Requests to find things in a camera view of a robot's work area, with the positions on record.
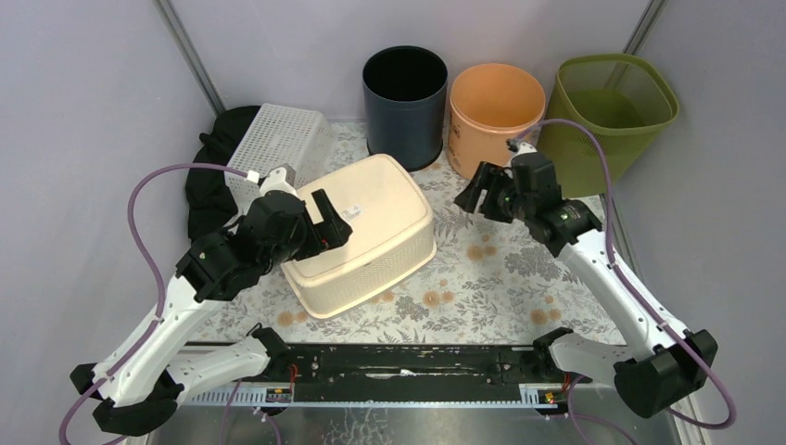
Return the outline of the cream perforated large basket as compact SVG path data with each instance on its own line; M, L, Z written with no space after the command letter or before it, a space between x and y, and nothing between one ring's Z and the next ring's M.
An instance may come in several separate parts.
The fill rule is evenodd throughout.
M310 214L322 189L352 233L348 242L282 266L307 313L333 317L393 287L437 251L434 212L410 174L389 155L359 160L305 184L298 194Z

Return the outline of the white slotted basket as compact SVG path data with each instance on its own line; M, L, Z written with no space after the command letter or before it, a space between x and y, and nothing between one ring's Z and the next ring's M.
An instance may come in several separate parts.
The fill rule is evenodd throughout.
M260 175L286 164L296 172L294 187L326 174L336 133L319 111L263 104L227 166Z

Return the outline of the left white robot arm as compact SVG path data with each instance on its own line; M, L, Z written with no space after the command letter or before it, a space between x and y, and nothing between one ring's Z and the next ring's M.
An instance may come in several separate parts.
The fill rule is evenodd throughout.
M296 195L270 191L235 225L193 242L162 298L127 340L104 361L74 368L70 380L78 402L98 401L93 417L101 431L144 436L193 396L236 379L274 381L285 374L288 347L270 327L257 326L243 340L194 361L173 358L206 319L274 267L347 244L349 223L324 190L311 196L320 222Z

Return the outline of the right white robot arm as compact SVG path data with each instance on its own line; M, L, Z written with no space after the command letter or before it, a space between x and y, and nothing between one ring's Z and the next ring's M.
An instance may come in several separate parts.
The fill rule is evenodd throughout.
M553 382L565 372L616 390L626 406L651 418L702 388L718 351L705 329L690 330L667 311L621 260L611 261L600 219L582 201L565 199L548 161L512 167L479 164L455 204L501 223L519 220L533 239L567 266L611 317L625 340L614 346L569 328L538 338L533 373Z

